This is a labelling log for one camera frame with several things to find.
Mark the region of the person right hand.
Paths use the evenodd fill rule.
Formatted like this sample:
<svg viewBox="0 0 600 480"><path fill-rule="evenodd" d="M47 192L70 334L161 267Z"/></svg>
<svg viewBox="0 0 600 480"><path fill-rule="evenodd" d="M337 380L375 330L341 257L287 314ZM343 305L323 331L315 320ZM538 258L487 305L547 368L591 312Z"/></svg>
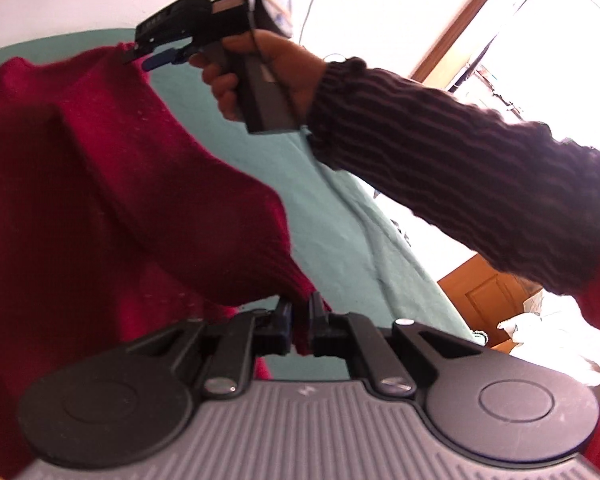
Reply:
<svg viewBox="0 0 600 480"><path fill-rule="evenodd" d="M230 53L257 54L266 69L284 88L299 122L304 124L327 63L274 32L257 29L237 36L225 37L222 46ZM236 88L239 78L224 70L204 53L196 53L189 65L201 69L202 81L210 87L221 115L230 122L239 122Z"/></svg>

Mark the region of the forearm in striped dark sleeve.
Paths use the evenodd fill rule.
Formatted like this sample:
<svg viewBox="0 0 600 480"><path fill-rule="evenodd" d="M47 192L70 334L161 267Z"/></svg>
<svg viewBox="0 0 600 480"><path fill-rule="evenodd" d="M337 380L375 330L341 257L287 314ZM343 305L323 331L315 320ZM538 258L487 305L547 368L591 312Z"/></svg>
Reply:
<svg viewBox="0 0 600 480"><path fill-rule="evenodd" d="M496 270L556 294L600 290L600 151L509 124L358 58L332 63L309 112L311 146Z"/></svg>

